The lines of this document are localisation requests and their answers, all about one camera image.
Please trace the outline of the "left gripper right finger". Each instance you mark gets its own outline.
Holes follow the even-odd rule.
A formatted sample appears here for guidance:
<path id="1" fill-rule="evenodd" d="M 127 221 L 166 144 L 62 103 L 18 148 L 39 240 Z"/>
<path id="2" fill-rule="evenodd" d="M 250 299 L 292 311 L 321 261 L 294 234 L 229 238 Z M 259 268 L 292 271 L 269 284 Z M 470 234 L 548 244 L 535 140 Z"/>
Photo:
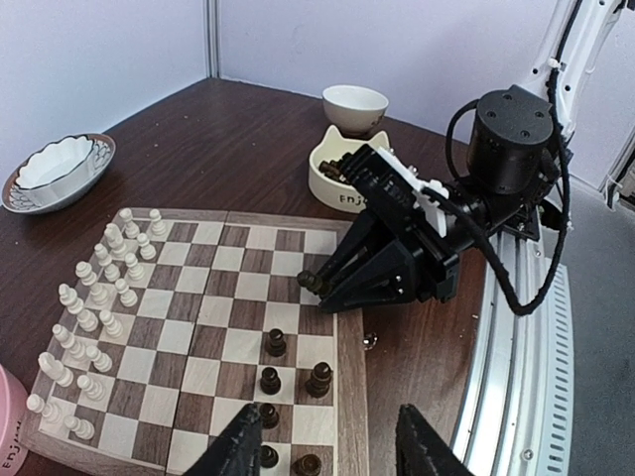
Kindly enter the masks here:
<path id="1" fill-rule="evenodd" d="M 398 476 L 473 476 L 413 405 L 399 408 L 395 448 Z"/>

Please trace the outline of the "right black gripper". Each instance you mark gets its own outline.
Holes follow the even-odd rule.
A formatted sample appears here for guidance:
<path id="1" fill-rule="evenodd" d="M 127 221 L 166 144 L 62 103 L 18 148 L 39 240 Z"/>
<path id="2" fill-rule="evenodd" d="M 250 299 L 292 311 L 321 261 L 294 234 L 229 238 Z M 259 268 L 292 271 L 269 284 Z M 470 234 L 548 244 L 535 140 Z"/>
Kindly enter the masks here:
<path id="1" fill-rule="evenodd" d="M 568 183 L 567 139 L 557 88 L 543 93 L 514 85 L 470 101 L 474 115 L 465 175 L 442 182 L 446 213 L 442 238 L 427 221 L 403 178 L 375 148 L 342 157 L 341 172 L 365 199 L 335 252 L 317 271 L 328 282 L 319 308 L 337 313 L 369 306 L 454 297 L 460 254 L 477 248 L 491 266 L 503 295 L 518 300 L 491 237 L 518 218 L 533 216 L 553 186 Z"/>

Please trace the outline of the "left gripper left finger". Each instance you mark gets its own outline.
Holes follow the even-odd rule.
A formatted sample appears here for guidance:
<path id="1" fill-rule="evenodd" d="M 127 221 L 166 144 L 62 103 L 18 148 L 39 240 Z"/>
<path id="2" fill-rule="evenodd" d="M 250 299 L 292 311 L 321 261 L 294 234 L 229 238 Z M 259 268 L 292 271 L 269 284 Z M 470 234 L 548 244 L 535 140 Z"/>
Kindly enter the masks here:
<path id="1" fill-rule="evenodd" d="M 229 422 L 186 476 L 259 475 L 262 421 L 259 407 L 246 404 Z"/>

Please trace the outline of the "dark chess piece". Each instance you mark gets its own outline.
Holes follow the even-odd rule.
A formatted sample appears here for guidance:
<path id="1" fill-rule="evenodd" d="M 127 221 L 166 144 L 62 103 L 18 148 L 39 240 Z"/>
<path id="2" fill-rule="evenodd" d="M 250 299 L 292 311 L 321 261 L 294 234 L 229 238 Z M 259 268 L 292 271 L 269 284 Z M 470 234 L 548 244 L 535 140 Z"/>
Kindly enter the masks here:
<path id="1" fill-rule="evenodd" d="M 320 297 L 327 295 L 331 290 L 331 284 L 328 281 L 309 270 L 298 273 L 297 282 L 302 288 Z"/>

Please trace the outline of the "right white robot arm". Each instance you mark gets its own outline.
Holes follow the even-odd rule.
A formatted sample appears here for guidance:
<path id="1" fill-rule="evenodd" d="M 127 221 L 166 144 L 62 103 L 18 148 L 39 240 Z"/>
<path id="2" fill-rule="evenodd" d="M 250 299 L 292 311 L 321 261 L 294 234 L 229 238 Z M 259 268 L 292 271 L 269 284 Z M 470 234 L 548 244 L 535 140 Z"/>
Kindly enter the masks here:
<path id="1" fill-rule="evenodd" d="M 577 101 L 625 1 L 561 1 L 527 80 L 465 105 L 474 115 L 465 176 L 425 180 L 389 150 L 364 145 L 338 169 L 365 207 L 329 259 L 299 285 L 337 313 L 366 306 L 447 301 L 461 252 L 477 248 L 518 316 L 544 301 L 549 283 L 520 303 L 491 237 L 536 213 L 555 185 L 569 189 L 568 143 Z"/>

